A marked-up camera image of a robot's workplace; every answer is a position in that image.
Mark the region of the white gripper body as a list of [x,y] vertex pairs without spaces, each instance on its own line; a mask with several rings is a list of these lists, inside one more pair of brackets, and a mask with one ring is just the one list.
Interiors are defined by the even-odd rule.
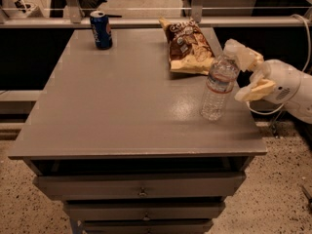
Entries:
[[257,84],[261,79],[274,83],[263,99],[274,104],[291,100],[299,89],[301,72],[291,65],[277,59],[267,60],[253,72],[250,82]]

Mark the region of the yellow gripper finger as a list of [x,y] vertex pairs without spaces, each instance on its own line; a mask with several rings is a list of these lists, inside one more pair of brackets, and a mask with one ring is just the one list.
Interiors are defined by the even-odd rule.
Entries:
[[262,73],[253,74],[250,84],[241,88],[235,95],[238,101],[255,101],[270,95],[276,87],[276,83],[264,77]]
[[236,63],[242,71],[253,71],[259,64],[264,62],[262,54],[246,47],[234,39],[229,39],[225,42],[223,52],[226,55],[235,53]]

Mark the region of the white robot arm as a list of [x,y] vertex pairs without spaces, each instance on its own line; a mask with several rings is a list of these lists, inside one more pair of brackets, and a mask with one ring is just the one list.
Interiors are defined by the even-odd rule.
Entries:
[[234,39],[226,41],[223,52],[235,54],[238,67],[251,71],[250,84],[241,88],[235,99],[251,102],[264,99],[283,104],[295,118],[312,123],[312,76],[278,59],[263,56]]

